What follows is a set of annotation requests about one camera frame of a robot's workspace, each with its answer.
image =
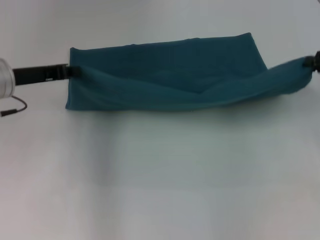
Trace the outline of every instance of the white background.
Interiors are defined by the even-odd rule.
[[[251,32],[272,67],[314,54],[319,23],[317,0],[0,0],[0,57]],[[71,112],[67,81],[17,87],[29,108],[0,119],[0,239],[317,240],[319,80],[185,113]]]

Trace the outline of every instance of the teal fabric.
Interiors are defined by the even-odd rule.
[[[304,57],[267,69],[250,33],[234,37],[70,50],[81,77],[66,108],[83,111],[190,111],[291,94],[312,69]]]

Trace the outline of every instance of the metal cylinder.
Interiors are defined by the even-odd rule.
[[[0,58],[0,99],[9,98],[14,94],[15,75],[8,63]]]

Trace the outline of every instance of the wire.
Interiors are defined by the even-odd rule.
[[[8,116],[11,114],[16,114],[16,113],[22,112],[23,110],[27,109],[28,104],[24,100],[22,100],[21,98],[16,97],[16,96],[11,96],[11,97],[13,99],[18,100],[19,102],[23,103],[24,107],[21,109],[10,109],[10,110],[5,110],[5,111],[0,111],[0,117]]]
[[[19,102],[21,102],[21,103],[24,104],[24,107],[21,108],[21,109],[19,109],[19,110],[17,110],[17,113],[22,112],[23,110],[26,110],[26,109],[27,109],[28,104],[27,104],[24,100],[22,100],[21,98],[19,98],[19,97],[17,97],[17,96],[12,96],[12,98],[15,99],[15,100],[18,100]]]

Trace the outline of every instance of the teal cloth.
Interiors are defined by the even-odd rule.
[[[190,111],[291,94],[313,70],[305,58],[267,69],[250,33],[234,37],[71,48],[66,108],[83,111]]]

